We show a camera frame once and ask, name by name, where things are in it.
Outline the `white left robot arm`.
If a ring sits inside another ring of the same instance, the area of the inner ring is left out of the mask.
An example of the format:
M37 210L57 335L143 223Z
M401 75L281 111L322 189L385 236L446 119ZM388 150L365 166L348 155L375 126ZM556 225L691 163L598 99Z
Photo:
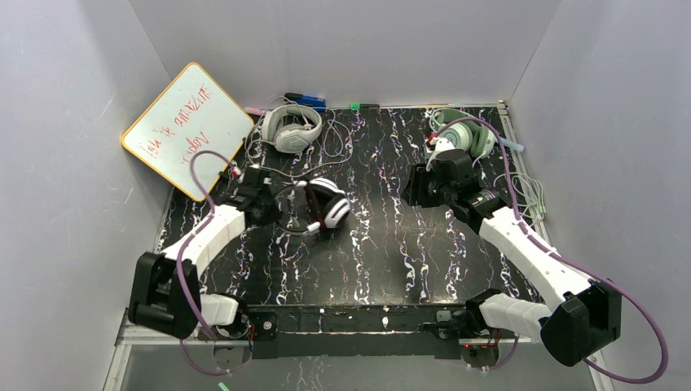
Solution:
M247 229L279 220L268 169L254 165L225 202L218 204L179 241L160 253L145 252L135 264L127 317L130 322L179 339L198 327L241 325L240 300L203 294L200 275Z

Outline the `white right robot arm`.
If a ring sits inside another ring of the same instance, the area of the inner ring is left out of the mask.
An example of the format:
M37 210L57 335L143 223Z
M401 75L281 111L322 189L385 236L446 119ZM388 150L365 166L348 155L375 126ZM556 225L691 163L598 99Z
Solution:
M507 194L481 184L465 152L451 149L411 165L401 197L412 207L447 206L504 254L543 298L535 303L488 288L451 316L462 333L510 330L542 343L568 367L621 336L621 294L556 260L557 252L522 225Z

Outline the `black and white headphones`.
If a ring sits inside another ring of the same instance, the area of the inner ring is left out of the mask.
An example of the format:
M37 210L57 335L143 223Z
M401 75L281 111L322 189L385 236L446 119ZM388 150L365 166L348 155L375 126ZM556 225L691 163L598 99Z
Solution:
M279 198L289 192L302 189L312 220L305 226L295 226L290 222L279 222L280 228L289 235L306 236L319 231L332 231L342 226L351 211L351 203L346 192L340 189L335 182L326 178L299 179L281 188L275 199L279 204Z

